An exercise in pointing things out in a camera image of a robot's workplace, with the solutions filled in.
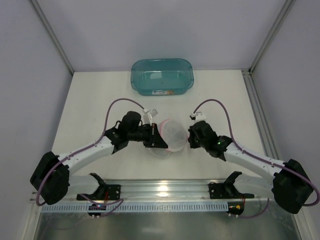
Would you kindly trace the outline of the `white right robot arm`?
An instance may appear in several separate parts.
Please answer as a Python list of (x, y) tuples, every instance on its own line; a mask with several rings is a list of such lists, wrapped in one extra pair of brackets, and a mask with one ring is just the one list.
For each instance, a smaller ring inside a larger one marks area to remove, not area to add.
[(217, 135), (205, 121), (189, 127), (190, 148), (203, 148), (211, 157), (239, 165), (257, 174), (250, 177), (237, 173), (231, 185), (241, 194), (273, 199), (282, 209), (297, 214), (313, 193), (314, 188), (302, 165), (254, 155), (238, 146), (230, 137)]

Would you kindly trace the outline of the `white mesh laundry bag pink trim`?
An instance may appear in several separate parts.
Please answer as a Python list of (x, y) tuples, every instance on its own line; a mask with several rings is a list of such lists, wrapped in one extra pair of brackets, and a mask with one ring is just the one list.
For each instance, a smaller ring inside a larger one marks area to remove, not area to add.
[(158, 127), (158, 131), (162, 139), (168, 145), (168, 148), (150, 148), (150, 153), (159, 158), (166, 159), (171, 153), (182, 151), (188, 140), (188, 135), (178, 121), (174, 119), (166, 119)]

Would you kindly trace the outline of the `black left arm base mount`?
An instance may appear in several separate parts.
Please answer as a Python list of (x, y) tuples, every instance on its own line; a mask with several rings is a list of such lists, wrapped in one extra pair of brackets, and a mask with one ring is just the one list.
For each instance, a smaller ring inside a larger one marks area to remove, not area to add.
[(92, 201), (116, 201), (121, 196), (121, 185), (120, 184), (107, 184), (100, 176), (96, 173), (90, 173), (98, 183), (98, 188), (92, 194), (84, 194), (85, 197)]

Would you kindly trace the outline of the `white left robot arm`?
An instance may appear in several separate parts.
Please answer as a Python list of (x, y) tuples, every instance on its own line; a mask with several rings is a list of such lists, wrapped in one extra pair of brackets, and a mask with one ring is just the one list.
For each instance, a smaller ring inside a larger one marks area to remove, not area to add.
[(116, 125), (105, 130), (95, 142), (75, 152), (54, 154), (45, 153), (30, 178), (31, 185), (37, 190), (36, 203), (40, 199), (53, 205), (67, 195), (76, 195), (77, 200), (104, 200), (110, 194), (110, 187), (96, 173), (79, 176), (75, 173), (103, 157), (111, 156), (126, 148), (129, 142), (141, 142), (146, 148), (167, 149), (153, 117), (155, 109), (140, 115), (129, 111), (117, 121)]

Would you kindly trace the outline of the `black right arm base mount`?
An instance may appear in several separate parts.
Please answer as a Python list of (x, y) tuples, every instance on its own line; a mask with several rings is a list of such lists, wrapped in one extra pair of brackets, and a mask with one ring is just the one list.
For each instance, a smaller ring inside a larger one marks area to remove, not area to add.
[(240, 171), (234, 171), (224, 182), (208, 184), (210, 199), (253, 199), (250, 193), (239, 192), (235, 187), (236, 179), (242, 175)]

